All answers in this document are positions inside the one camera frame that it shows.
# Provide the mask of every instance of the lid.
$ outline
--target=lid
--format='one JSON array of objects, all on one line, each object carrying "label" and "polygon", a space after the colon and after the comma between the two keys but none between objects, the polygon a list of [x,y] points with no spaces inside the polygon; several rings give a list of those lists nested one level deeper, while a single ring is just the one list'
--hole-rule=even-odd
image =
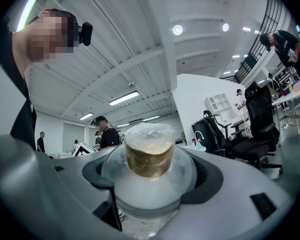
[{"label": "lid", "polygon": [[192,158],[175,146],[170,168],[158,177],[142,177],[128,166],[126,147],[121,145],[105,159],[101,175],[114,182],[116,204],[138,218],[159,218],[179,207],[182,194],[195,188],[197,170]]}]

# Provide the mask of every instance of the white shelf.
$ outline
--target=white shelf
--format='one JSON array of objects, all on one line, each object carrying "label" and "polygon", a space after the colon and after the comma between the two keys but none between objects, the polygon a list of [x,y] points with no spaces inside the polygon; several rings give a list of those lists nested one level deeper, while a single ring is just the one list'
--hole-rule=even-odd
[{"label": "white shelf", "polygon": [[234,107],[229,102],[225,93],[207,97],[205,99],[205,104],[212,114],[218,114],[221,116],[223,120],[223,122],[220,122],[221,124],[236,117]]}]

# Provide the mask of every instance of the round ceiling light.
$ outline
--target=round ceiling light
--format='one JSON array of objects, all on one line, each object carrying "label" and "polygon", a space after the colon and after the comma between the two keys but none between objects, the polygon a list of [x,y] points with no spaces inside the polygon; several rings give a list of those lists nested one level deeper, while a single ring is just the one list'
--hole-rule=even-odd
[{"label": "round ceiling light", "polygon": [[222,26],[222,30],[224,32],[226,32],[226,31],[228,31],[228,29],[229,29],[229,24],[228,23],[224,23],[223,26]]},{"label": "round ceiling light", "polygon": [[182,33],[182,31],[183,31],[184,29],[182,28],[182,26],[180,26],[180,25],[175,25],[174,27],[173,27],[173,33],[176,35],[176,36],[179,36],[179,35],[181,35],[181,33]]}]

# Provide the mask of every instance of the black office chair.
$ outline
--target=black office chair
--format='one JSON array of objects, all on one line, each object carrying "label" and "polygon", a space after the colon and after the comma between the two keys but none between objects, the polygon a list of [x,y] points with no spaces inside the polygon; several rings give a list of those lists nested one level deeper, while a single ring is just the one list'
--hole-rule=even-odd
[{"label": "black office chair", "polygon": [[235,158],[248,160],[258,169],[280,168],[282,164],[264,163],[266,155],[274,156],[268,152],[276,151],[279,142],[279,131],[276,128],[272,115],[271,95],[268,87],[259,88],[255,82],[245,90],[246,107],[251,121],[251,133],[253,138],[245,140],[232,148]]},{"label": "black office chair", "polygon": [[248,137],[242,136],[244,129],[239,130],[239,125],[244,121],[241,120],[236,124],[236,132],[231,134],[235,135],[235,138],[229,140],[228,138],[225,138],[217,125],[225,129],[226,136],[228,137],[228,126],[231,124],[220,124],[217,121],[216,116],[219,115],[212,115],[209,110],[203,111],[203,119],[192,124],[194,135],[196,139],[199,140],[200,144],[206,148],[206,152],[231,158],[232,148],[238,143],[248,139]]}]

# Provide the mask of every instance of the black railing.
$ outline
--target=black railing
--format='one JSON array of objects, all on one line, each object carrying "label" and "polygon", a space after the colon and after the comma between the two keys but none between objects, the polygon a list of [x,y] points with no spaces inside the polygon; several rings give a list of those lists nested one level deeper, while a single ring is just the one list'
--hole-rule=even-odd
[{"label": "black railing", "polygon": [[238,78],[236,78],[235,75],[232,75],[232,76],[226,76],[226,77],[220,77],[220,79],[228,80],[228,81],[230,81],[230,82],[234,82],[234,83],[237,83],[237,84],[240,83],[239,80],[238,80]]},{"label": "black railing", "polygon": [[234,78],[238,83],[241,83],[245,79],[245,77],[257,64],[258,60],[265,52],[266,47],[261,44],[260,35],[263,33],[271,33],[277,30],[276,27],[278,26],[281,11],[282,3],[280,0],[267,0],[266,10],[259,30],[259,34],[255,38],[248,56],[242,62],[241,66],[238,69],[238,72],[234,75]]}]

